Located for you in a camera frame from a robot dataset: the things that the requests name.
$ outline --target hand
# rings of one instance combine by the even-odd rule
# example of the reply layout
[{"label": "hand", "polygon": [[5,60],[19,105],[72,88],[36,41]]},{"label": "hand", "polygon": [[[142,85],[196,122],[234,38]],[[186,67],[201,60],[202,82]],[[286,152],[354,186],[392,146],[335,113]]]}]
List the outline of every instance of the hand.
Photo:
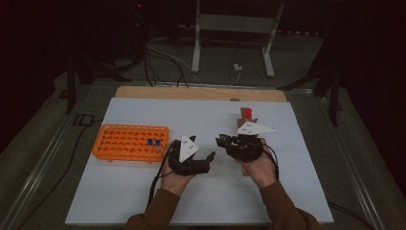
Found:
[{"label": "hand", "polygon": [[[263,149],[269,152],[268,147],[263,145]],[[262,189],[277,181],[274,165],[268,155],[263,153],[257,160],[245,163],[237,160],[245,171],[247,171],[257,186]]]},{"label": "hand", "polygon": [[[165,148],[163,154],[168,151],[168,148],[173,142],[169,143]],[[169,157],[165,161],[164,168],[161,171],[161,175],[165,175],[161,177],[161,189],[167,190],[175,195],[182,195],[186,189],[186,186],[189,184],[189,181],[194,178],[194,175],[179,175],[176,172],[172,172],[172,169],[169,166]]]}]

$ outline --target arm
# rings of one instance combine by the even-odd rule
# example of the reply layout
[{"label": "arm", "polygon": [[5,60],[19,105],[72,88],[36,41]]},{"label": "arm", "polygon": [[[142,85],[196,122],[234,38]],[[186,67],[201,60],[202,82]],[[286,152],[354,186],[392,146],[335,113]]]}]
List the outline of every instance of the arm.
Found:
[{"label": "arm", "polygon": [[161,177],[161,188],[157,191],[146,211],[143,214],[137,214],[129,218],[124,230],[167,228],[175,213],[180,196],[194,175],[183,176],[172,172],[168,160],[165,162],[161,175],[165,175]]},{"label": "arm", "polygon": [[312,215],[297,209],[287,195],[281,182],[276,180],[271,159],[262,154],[257,160],[244,163],[238,161],[259,187],[262,201],[266,206],[268,217],[272,220],[274,230],[313,230],[320,229],[319,223]]}]

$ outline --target brown sleeve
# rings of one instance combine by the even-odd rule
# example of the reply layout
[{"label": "brown sleeve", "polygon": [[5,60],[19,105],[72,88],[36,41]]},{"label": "brown sleeve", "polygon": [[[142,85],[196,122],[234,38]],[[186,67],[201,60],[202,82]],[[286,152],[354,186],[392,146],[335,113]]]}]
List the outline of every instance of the brown sleeve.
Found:
[{"label": "brown sleeve", "polygon": [[137,214],[128,219],[124,230],[166,229],[180,197],[171,192],[159,189],[144,214]]},{"label": "brown sleeve", "polygon": [[273,230],[318,230],[320,225],[309,213],[297,209],[281,182],[259,190]]}]

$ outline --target small cap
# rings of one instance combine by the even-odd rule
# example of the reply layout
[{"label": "small cap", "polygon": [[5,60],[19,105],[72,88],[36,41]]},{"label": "small cap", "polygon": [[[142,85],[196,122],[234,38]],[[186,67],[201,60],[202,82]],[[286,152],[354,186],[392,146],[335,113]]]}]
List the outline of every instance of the small cap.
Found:
[{"label": "small cap", "polygon": [[253,117],[253,110],[251,108],[245,109],[245,117],[251,119]]}]

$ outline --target white paper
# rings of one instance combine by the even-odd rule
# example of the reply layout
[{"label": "white paper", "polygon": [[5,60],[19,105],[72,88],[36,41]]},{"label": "white paper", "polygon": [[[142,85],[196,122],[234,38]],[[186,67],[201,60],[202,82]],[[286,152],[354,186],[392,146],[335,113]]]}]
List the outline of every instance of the white paper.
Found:
[{"label": "white paper", "polygon": [[[321,223],[333,222],[290,103],[113,98],[103,123],[168,127],[170,140],[195,135],[199,151],[194,159],[215,150],[209,173],[197,175],[188,185],[171,224],[269,223],[258,188],[215,141],[219,134],[237,135],[241,107],[252,108],[258,123],[276,129],[259,137],[278,155],[280,181],[296,207]],[[65,222],[126,223],[130,216],[143,213],[159,166],[108,162],[90,154]]]}]

